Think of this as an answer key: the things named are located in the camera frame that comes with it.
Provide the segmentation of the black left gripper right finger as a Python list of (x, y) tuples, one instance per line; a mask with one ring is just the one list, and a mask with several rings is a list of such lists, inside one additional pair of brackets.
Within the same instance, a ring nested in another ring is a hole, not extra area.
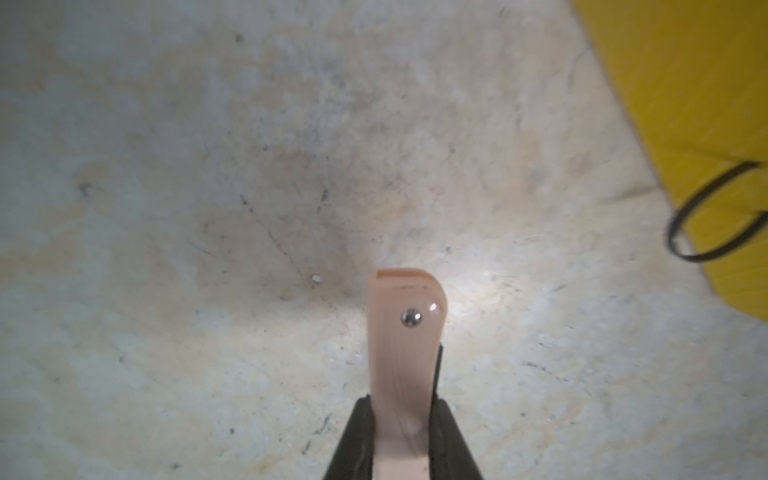
[(440, 345), (429, 418), (429, 478), (431, 480), (482, 480), (480, 469), (461, 434), (450, 406), (438, 395), (442, 355), (443, 345)]

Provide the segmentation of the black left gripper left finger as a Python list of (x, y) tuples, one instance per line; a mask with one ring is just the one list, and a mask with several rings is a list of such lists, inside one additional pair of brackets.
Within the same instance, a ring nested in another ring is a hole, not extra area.
[(371, 480), (374, 415), (369, 395), (359, 398), (343, 430), (324, 480)]

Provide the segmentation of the pink folding knife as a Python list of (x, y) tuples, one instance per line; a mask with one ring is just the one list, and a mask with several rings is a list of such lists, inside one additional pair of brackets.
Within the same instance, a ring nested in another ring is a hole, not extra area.
[(382, 269), (370, 279), (367, 344), (374, 417), (373, 477), (429, 477), (429, 420), (448, 302), (419, 269)]

